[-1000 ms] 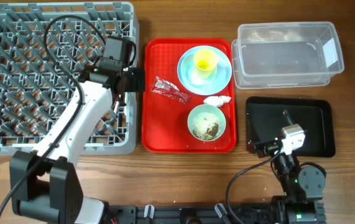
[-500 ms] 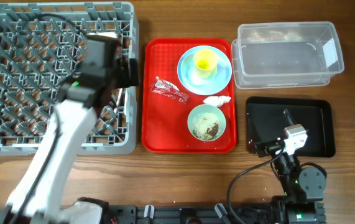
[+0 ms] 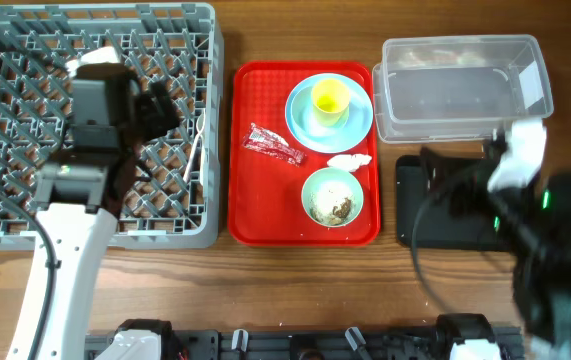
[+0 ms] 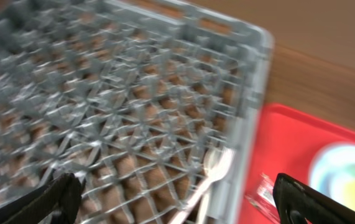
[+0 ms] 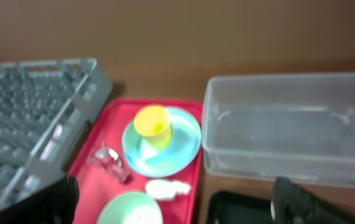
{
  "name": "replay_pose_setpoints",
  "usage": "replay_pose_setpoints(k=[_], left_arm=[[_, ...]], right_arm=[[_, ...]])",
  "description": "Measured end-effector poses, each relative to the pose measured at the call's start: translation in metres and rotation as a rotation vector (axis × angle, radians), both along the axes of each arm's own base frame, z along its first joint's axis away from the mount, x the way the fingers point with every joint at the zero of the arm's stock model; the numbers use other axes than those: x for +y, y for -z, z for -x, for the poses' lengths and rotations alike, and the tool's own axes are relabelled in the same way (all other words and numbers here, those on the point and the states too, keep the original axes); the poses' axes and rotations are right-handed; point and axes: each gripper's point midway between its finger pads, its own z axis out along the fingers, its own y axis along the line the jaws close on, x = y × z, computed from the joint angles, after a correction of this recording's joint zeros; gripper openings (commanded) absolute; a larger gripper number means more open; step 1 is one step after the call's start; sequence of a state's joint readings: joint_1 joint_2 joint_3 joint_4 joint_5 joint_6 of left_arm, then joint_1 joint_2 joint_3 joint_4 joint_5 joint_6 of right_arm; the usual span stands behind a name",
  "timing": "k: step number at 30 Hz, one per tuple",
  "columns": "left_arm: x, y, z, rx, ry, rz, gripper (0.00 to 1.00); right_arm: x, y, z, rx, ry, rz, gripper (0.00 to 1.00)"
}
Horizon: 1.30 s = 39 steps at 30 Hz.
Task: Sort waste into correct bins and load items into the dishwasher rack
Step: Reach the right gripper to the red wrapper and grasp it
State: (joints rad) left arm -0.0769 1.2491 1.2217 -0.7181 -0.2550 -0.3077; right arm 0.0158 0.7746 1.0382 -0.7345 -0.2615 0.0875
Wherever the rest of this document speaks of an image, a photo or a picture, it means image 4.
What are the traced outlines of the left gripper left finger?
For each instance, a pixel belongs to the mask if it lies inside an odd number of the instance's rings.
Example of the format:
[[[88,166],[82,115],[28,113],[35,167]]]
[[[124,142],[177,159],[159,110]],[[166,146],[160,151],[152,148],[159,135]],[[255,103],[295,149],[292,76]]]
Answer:
[[[74,224],[83,190],[72,173],[53,181],[0,208],[0,224],[37,224],[52,215],[52,223]]]

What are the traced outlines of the white plastic fork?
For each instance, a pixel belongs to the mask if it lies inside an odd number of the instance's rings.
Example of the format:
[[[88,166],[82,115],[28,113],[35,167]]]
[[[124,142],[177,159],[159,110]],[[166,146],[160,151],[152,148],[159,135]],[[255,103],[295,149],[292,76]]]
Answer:
[[[223,157],[220,160],[220,163],[217,167],[211,170],[212,177],[206,176],[205,178],[198,184],[197,189],[192,194],[192,196],[187,200],[184,207],[179,210],[171,219],[169,224],[182,224],[191,214],[192,210],[195,208],[198,202],[201,201],[201,198],[206,192],[206,190],[211,186],[214,182],[217,182],[223,179],[228,173],[234,159],[235,150],[223,147]]]

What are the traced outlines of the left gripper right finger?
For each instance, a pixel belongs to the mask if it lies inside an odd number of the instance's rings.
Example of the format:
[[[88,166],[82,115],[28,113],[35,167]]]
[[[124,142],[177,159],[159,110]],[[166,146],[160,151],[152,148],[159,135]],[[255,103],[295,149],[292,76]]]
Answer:
[[[277,175],[273,198],[281,224],[355,224],[355,211],[285,173]]]

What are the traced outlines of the white plastic spoon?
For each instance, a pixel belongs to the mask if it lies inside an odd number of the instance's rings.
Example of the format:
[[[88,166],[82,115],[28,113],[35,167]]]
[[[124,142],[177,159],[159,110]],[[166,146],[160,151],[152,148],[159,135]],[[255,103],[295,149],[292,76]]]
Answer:
[[[211,170],[219,165],[222,157],[223,152],[221,150],[213,148],[208,151],[203,162],[203,169],[206,176],[212,177]],[[196,216],[196,224],[205,224],[208,219],[207,211],[211,200],[212,190],[212,186],[209,186],[201,198],[200,206]]]

